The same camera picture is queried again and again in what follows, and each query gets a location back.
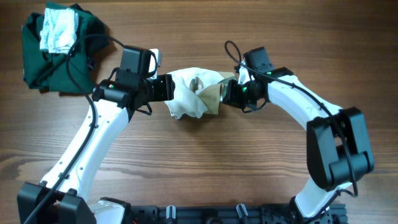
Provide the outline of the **white tan green shirt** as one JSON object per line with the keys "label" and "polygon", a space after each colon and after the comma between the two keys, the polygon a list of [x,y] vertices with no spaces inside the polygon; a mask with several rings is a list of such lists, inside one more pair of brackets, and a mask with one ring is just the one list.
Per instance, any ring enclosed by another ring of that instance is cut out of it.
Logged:
{"label": "white tan green shirt", "polygon": [[184,115],[201,118],[204,114],[218,114],[222,88],[236,78],[232,72],[199,67],[175,70],[170,74],[175,83],[174,98],[165,104],[176,119]]}

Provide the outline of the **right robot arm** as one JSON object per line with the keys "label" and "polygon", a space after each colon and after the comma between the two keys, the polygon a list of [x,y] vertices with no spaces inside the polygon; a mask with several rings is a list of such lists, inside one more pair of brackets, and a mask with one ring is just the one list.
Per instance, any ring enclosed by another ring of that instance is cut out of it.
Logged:
{"label": "right robot arm", "polygon": [[374,170],[374,158],[363,113],[343,109],[305,87],[285,67],[275,68],[264,47],[232,58],[238,79],[223,88],[222,102],[252,113],[272,103],[306,132],[310,178],[292,198],[290,219],[310,223],[328,214],[341,194],[358,196],[358,181]]}

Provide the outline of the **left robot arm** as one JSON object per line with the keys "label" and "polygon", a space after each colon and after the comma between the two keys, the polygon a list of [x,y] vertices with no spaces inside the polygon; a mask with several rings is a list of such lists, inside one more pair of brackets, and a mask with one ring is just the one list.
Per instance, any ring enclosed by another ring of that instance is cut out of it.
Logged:
{"label": "left robot arm", "polygon": [[17,195],[21,223],[129,223],[130,204],[87,200],[97,170],[133,114],[174,97],[171,75],[158,75],[158,49],[125,46],[115,80],[105,79],[90,97],[86,118],[67,150],[39,184]]}

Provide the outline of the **light patterned folded cloth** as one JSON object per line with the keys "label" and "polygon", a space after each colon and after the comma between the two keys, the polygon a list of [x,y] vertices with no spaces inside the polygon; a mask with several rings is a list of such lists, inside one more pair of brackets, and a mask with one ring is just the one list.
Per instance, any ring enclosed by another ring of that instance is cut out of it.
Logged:
{"label": "light patterned folded cloth", "polygon": [[78,13],[73,9],[46,8],[40,31],[40,50],[50,54],[67,54],[77,40]]}

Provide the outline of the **dark green folded garment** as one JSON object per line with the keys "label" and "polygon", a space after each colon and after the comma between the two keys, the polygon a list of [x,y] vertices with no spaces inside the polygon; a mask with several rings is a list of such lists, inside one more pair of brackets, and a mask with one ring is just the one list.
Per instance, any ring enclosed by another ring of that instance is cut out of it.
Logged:
{"label": "dark green folded garment", "polygon": [[91,71],[95,66],[93,56],[109,45],[108,39],[104,37],[105,24],[77,3],[66,7],[48,2],[46,8],[70,8],[78,13],[77,40],[67,54],[41,51],[40,31],[43,28],[45,13],[33,12],[21,27],[24,81],[30,89],[79,94],[80,90],[68,77],[68,65],[73,79],[85,93],[90,94],[95,85],[91,78]]}

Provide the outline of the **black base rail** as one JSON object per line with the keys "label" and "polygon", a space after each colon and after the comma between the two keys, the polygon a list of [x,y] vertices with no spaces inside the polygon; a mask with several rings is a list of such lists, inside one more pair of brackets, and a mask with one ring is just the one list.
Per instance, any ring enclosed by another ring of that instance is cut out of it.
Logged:
{"label": "black base rail", "polygon": [[288,204],[263,204],[245,206],[240,203],[229,207],[167,207],[132,206],[125,202],[100,200],[90,205],[96,223],[325,223],[347,224],[348,216],[344,204],[332,204],[316,218],[302,218]]}

